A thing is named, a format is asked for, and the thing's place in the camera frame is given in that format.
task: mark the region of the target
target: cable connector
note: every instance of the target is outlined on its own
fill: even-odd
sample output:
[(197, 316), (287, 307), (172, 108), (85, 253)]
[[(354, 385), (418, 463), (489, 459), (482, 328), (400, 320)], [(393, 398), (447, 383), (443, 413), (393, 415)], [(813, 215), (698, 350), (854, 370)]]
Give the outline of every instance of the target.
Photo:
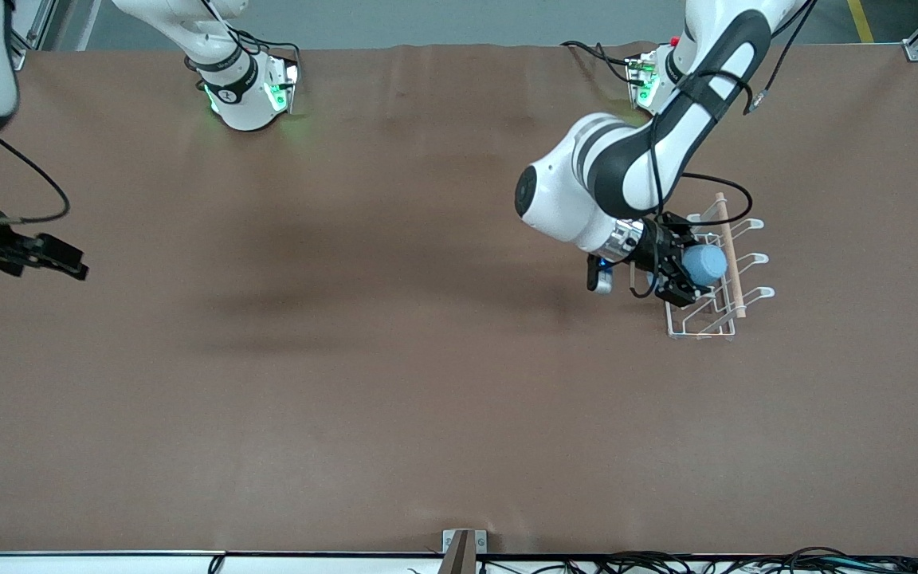
[(746, 113), (753, 113), (761, 105), (761, 102), (764, 101), (764, 98), (767, 97), (767, 90), (761, 91), (757, 94), (757, 97), (753, 98), (753, 103), (750, 104), (750, 108), (746, 108)]

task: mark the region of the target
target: wooden stick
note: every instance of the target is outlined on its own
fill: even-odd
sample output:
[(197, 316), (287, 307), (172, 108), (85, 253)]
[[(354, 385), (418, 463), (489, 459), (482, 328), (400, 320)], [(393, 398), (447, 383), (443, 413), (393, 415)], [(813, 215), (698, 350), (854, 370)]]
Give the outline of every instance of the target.
[[(728, 219), (728, 207), (725, 206), (724, 193), (717, 193), (718, 221)], [(732, 308), (738, 309), (737, 317), (746, 319), (746, 304), (743, 300), (743, 282), (739, 278), (739, 262), (736, 260), (736, 243), (732, 240), (732, 224), (721, 224), (721, 244), (724, 245), (724, 256), (728, 259), (728, 280), (732, 283)]]

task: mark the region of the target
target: table surface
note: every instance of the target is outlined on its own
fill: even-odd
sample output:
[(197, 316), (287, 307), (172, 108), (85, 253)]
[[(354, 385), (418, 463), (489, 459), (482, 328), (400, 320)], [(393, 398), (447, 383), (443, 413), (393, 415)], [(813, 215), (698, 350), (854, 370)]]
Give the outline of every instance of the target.
[[(777, 297), (731, 343), (590, 294), (584, 255), (514, 214), (528, 161), (626, 113), (598, 62), (304, 58), (301, 114), (244, 134), (182, 55), (29, 55), (4, 136), (69, 190), (39, 229), (91, 275), (0, 274), (0, 549), (422, 551), (477, 527), (504, 552), (918, 553), (900, 47), (794, 47), (689, 164), (767, 224), (740, 249)], [(0, 149), (0, 207), (53, 201)]]

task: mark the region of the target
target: yellow floor line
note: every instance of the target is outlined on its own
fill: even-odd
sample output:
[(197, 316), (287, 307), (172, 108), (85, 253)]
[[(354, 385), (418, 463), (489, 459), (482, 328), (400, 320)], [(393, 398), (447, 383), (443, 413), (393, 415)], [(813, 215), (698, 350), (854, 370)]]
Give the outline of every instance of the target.
[(863, 3), (860, 0), (849, 0), (849, 11), (852, 11), (852, 19), (856, 22), (856, 32), (859, 33), (859, 41), (864, 44), (873, 43), (873, 33), (870, 32), (870, 22), (866, 21), (866, 12), (863, 11)]

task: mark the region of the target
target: brown table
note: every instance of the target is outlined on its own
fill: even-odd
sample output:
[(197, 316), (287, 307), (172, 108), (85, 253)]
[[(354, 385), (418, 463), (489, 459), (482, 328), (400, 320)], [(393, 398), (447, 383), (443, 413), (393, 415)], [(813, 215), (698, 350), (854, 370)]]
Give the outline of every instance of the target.
[[(776, 288), (735, 342), (583, 288), (522, 167), (624, 86), (565, 49), (304, 54), (300, 117), (182, 54), (35, 53), (4, 134), (86, 284), (0, 274), (0, 549), (918, 553), (918, 65), (798, 47), (692, 170)], [(684, 183), (688, 212), (716, 188)], [(0, 149), (0, 207), (55, 204)]]

